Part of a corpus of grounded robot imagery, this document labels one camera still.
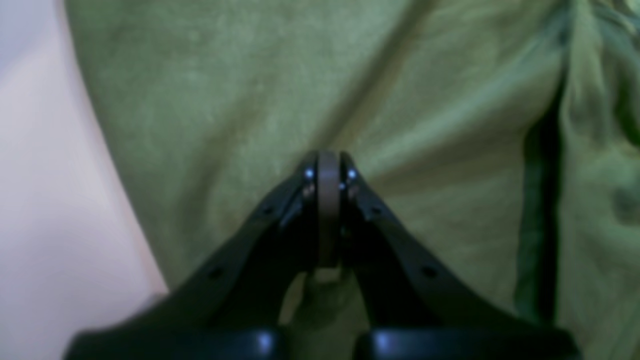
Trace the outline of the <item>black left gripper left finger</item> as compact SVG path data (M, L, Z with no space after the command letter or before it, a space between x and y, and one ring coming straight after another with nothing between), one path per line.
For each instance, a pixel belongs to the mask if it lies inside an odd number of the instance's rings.
M282 301L338 262L339 158L311 152L188 280L141 314L78 335L66 360L286 360Z

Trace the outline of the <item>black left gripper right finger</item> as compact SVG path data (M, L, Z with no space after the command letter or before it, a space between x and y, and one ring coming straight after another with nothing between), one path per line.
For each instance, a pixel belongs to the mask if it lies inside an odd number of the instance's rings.
M580 360L573 337L492 305L430 253L340 154L345 260L371 328L355 360Z

